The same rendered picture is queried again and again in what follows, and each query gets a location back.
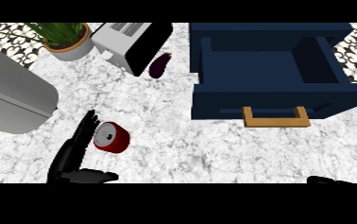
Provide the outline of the red can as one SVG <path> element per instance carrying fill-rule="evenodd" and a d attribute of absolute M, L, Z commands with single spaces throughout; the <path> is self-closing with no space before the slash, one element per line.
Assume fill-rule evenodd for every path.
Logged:
<path fill-rule="evenodd" d="M 130 133 L 115 122 L 105 122 L 93 135 L 93 144 L 103 151 L 121 153 L 130 146 Z"/>

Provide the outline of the dark purple eggplant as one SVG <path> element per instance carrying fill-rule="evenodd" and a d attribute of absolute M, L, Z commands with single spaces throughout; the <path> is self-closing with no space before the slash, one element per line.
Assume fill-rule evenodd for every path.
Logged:
<path fill-rule="evenodd" d="M 171 54 L 164 53 L 159 58 L 156 58 L 149 67 L 149 76 L 153 78 L 159 78 L 165 72 L 165 66 L 171 59 Z"/>

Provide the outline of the grey toaster oven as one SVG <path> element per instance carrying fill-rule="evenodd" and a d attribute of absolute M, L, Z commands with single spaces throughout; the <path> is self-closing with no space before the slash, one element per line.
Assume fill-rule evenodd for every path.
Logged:
<path fill-rule="evenodd" d="M 103 60 L 138 77 L 171 32 L 171 23 L 105 23 L 90 38 Z"/>

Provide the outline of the navy blue drawer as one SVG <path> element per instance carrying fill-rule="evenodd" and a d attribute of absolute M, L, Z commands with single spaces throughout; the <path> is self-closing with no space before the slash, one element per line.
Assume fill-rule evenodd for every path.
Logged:
<path fill-rule="evenodd" d="M 261 52 L 218 52 L 202 39 L 192 118 L 240 119 L 245 107 L 257 117 L 290 117 L 296 106 L 311 119 L 357 107 L 357 84 L 348 82 L 326 39 L 304 38 L 287 51 Z"/>

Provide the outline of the green plant in grey pot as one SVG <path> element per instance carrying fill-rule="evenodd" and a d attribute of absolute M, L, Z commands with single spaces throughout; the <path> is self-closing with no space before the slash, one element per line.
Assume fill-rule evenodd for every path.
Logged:
<path fill-rule="evenodd" d="M 62 61 L 82 58 L 93 49 L 87 23 L 25 23 L 40 35 L 38 42 Z"/>

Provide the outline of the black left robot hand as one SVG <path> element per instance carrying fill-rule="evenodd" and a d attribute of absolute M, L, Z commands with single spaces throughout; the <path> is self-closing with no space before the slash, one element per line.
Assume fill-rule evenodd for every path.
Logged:
<path fill-rule="evenodd" d="M 113 172 L 81 168 L 87 147 L 100 121 L 90 110 L 81 120 L 72 137 L 63 142 L 47 171 L 47 183 L 105 183 L 116 181 Z"/>

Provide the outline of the navy blue cabinet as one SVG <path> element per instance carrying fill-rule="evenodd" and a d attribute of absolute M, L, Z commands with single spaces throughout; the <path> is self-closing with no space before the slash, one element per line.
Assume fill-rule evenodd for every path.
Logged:
<path fill-rule="evenodd" d="M 348 23 L 192 23 L 190 71 L 231 91 L 310 91 L 346 84 L 332 47 Z"/>

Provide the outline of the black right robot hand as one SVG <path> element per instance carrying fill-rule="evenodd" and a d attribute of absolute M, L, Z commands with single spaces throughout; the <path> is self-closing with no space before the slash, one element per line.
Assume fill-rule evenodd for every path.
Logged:
<path fill-rule="evenodd" d="M 342 184 L 351 184 L 352 182 L 348 181 L 336 181 L 333 179 L 320 177 L 320 176 L 310 176 L 307 178 L 307 183 L 342 183 Z"/>

